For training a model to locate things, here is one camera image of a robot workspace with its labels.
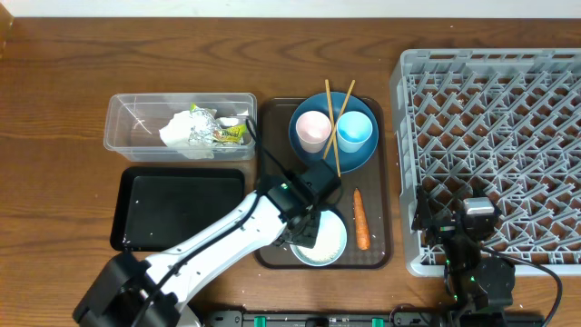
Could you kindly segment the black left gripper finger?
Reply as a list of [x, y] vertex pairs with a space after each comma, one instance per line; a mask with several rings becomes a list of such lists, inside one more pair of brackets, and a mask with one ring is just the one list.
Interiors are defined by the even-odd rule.
[[317, 241], [320, 228], [320, 213], [311, 213], [301, 221], [297, 235], [297, 245], [312, 249]]
[[281, 247], [283, 244], [301, 244], [303, 239], [302, 231], [285, 227], [281, 235], [274, 241], [274, 245]]

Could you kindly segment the light blue bowl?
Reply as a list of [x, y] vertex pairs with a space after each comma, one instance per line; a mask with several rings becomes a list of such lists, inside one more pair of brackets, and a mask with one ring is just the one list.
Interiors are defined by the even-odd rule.
[[320, 226], [312, 248], [292, 244], [290, 249], [299, 261], [313, 267], [336, 262], [347, 246], [347, 228], [337, 210], [320, 213]]

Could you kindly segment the orange carrot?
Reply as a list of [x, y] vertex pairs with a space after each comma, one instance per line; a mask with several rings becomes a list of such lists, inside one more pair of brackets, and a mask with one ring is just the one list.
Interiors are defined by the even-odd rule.
[[353, 193], [353, 210], [358, 248], [362, 251], [367, 251], [370, 248], [369, 226], [362, 195], [358, 188]]

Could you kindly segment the yellow green snack packet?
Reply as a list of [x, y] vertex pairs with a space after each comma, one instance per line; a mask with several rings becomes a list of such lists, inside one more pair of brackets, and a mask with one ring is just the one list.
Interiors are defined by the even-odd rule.
[[219, 128], [213, 132], [213, 140], [222, 144], [243, 144], [243, 136], [247, 133], [245, 124]]

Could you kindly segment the white paper napkin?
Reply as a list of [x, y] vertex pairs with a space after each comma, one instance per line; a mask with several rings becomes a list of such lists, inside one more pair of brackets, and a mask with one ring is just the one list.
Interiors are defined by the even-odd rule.
[[[189, 145], [188, 140], [191, 133], [189, 112], [190, 110], [185, 110], [175, 114], [169, 123], [159, 130], [160, 138], [167, 147], [174, 149], [190, 160], [212, 160], [217, 153], [217, 147], [226, 147], [226, 151], [231, 152], [236, 146], [244, 145], [244, 140], [243, 144], [222, 144], [214, 141], [211, 146]], [[240, 120], [234, 116], [216, 117], [216, 122], [221, 128], [238, 124], [246, 125], [245, 119]]]

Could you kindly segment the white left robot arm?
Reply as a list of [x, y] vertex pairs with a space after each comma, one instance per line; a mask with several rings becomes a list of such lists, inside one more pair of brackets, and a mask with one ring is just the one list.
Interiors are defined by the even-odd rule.
[[137, 260], [115, 255], [77, 304], [80, 326], [195, 326], [185, 308], [206, 284], [247, 254], [277, 240], [310, 236], [315, 210], [340, 185], [308, 174], [249, 194], [206, 230], [161, 253]]

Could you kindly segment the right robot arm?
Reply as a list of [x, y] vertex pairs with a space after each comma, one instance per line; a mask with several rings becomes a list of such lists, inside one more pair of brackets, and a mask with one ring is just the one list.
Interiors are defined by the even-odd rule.
[[505, 308], [513, 303], [515, 266], [481, 254], [480, 243], [493, 232], [500, 210], [482, 192], [461, 202], [449, 218], [431, 212], [428, 193], [416, 188], [412, 229], [445, 253], [444, 283], [455, 303], [440, 314], [414, 312], [411, 326], [508, 326]]

